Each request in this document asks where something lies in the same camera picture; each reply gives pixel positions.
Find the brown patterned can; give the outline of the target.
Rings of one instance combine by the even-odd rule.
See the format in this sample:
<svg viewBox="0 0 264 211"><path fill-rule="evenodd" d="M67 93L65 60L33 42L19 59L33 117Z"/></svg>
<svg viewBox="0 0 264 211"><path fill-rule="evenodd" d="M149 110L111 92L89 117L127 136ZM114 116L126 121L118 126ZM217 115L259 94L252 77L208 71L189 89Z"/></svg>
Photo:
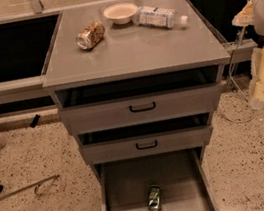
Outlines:
<svg viewBox="0 0 264 211"><path fill-rule="evenodd" d="M82 50L93 49L104 37L105 27L99 21L91 22L76 36L76 44Z"/></svg>

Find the green soda can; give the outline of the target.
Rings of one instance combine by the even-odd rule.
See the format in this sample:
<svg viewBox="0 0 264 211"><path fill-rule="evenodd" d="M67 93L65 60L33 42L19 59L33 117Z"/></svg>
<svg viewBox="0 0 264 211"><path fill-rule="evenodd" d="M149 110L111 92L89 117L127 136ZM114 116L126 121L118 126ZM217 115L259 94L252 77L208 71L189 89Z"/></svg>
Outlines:
<svg viewBox="0 0 264 211"><path fill-rule="evenodd" d="M160 187L151 185L148 193L148 211L162 211Z"/></svg>

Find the white paper bowl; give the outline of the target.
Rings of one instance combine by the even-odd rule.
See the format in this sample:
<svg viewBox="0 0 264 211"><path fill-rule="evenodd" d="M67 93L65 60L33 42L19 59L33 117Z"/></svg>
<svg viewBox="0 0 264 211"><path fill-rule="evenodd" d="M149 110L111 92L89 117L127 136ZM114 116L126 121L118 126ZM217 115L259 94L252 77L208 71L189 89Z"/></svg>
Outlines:
<svg viewBox="0 0 264 211"><path fill-rule="evenodd" d="M114 24L125 25L129 23L137 12L137 5L132 3L114 4L107 7L103 13L104 17L110 19Z"/></svg>

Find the grey metal drawer cabinet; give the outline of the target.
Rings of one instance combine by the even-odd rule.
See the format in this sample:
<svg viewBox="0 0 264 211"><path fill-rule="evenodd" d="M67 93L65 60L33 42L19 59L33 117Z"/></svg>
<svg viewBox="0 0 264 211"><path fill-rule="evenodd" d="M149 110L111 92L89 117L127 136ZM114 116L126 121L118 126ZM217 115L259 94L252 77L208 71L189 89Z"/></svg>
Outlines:
<svg viewBox="0 0 264 211"><path fill-rule="evenodd" d="M183 29L171 30L135 26L131 23L117 26L104 17L103 11L111 4L107 0L66 8L60 16L52 55L43 81L43 86L50 93L58 109L59 103L55 96L58 90L198 67L219 66L218 83L221 85L223 68L229 62L229 54L188 0L133 0L132 2L139 6L173 8L189 17L189 25ZM82 50L76 44L76 36L91 22L96 21L104 25L104 37L91 50ZM208 144L188 148L196 150L200 164ZM100 186L101 168L109 162L119 161L88 164Z"/></svg>

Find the top grey drawer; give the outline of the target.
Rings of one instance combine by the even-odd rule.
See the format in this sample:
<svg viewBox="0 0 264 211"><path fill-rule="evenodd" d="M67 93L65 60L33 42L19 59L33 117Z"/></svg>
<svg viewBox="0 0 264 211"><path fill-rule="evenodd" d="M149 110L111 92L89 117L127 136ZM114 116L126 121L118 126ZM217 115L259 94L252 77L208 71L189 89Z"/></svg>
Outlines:
<svg viewBox="0 0 264 211"><path fill-rule="evenodd" d="M217 108L220 67L198 67L130 80L58 90L70 133L94 132L202 114Z"/></svg>

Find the bottom grey drawer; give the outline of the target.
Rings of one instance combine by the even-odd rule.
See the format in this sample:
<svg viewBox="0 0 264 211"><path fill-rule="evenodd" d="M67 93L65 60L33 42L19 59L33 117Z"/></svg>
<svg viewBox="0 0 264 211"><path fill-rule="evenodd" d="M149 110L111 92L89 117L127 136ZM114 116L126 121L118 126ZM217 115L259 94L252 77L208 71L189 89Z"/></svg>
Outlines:
<svg viewBox="0 0 264 211"><path fill-rule="evenodd" d="M188 149L103 165L102 211L148 211L158 185L162 211L220 211L196 150Z"/></svg>

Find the metal rod with hook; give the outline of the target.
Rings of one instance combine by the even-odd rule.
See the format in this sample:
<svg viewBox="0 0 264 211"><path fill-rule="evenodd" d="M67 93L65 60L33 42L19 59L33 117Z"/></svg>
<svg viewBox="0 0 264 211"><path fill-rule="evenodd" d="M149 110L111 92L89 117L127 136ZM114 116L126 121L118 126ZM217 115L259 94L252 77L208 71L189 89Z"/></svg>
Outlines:
<svg viewBox="0 0 264 211"><path fill-rule="evenodd" d="M21 192L24 192L25 190L30 190L30 188L36 188L37 186L40 186L43 183L47 183L47 181L55 180L59 177L59 174L52 175L51 177L47 177L46 179L42 179L41 181L37 181L33 184L29 184L27 186L24 186L23 188L19 188L18 190L15 190L13 192L7 193L6 195L2 195L0 197L0 202L2 200L8 199L9 197L13 197L14 195L18 195Z"/></svg>

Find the middle grey drawer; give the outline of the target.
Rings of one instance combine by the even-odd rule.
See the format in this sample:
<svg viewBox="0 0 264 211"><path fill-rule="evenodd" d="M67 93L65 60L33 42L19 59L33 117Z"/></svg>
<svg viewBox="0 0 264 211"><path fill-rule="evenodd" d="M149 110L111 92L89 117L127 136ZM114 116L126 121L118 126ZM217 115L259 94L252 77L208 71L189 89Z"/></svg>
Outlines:
<svg viewBox="0 0 264 211"><path fill-rule="evenodd" d="M78 136L87 164L120 161L208 144L210 114L202 113Z"/></svg>

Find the grey metal rail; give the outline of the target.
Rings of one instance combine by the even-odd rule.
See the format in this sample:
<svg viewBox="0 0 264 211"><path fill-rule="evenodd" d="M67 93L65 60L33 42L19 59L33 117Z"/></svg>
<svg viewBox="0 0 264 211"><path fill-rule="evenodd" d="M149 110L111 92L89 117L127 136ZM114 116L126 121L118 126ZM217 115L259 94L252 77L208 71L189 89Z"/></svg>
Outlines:
<svg viewBox="0 0 264 211"><path fill-rule="evenodd" d="M48 96L42 80L42 76L37 76L0 82L0 104Z"/></svg>

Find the clear plastic water bottle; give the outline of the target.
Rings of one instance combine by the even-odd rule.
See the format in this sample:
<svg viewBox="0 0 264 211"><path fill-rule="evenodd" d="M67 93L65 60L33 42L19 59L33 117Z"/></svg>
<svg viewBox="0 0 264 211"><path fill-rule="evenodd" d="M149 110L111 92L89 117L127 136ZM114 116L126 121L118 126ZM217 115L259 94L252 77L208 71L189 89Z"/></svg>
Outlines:
<svg viewBox="0 0 264 211"><path fill-rule="evenodd" d="M187 26L189 17L186 15L180 15L179 12L172 8L141 6L137 8L132 22L134 22L135 25L158 28L183 28Z"/></svg>

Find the small black block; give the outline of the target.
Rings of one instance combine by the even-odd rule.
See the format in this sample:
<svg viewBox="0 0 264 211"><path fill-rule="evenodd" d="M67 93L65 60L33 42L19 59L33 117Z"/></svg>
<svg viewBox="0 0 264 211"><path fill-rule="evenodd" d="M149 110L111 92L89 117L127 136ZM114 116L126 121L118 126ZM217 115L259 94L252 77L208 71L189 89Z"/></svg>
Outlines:
<svg viewBox="0 0 264 211"><path fill-rule="evenodd" d="M36 125L38 124L38 121L39 121L40 117L41 117L40 115L35 114L34 119L31 121L31 124L30 124L30 127L31 128L35 128L36 127Z"/></svg>

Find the grey drawer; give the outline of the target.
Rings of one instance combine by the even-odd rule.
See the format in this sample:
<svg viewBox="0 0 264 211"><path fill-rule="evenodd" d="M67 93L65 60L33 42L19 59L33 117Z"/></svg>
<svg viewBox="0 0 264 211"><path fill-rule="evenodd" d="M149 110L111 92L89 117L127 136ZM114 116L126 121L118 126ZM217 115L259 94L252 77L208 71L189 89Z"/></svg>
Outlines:
<svg viewBox="0 0 264 211"><path fill-rule="evenodd" d="M202 113L78 136L87 164L120 161L208 144L210 114Z"/></svg>
<svg viewBox="0 0 264 211"><path fill-rule="evenodd" d="M102 211L148 211L158 185L162 211L220 211L196 150L188 149L103 165Z"/></svg>
<svg viewBox="0 0 264 211"><path fill-rule="evenodd" d="M198 67L130 80L58 90L70 133L94 132L202 114L217 108L220 67Z"/></svg>

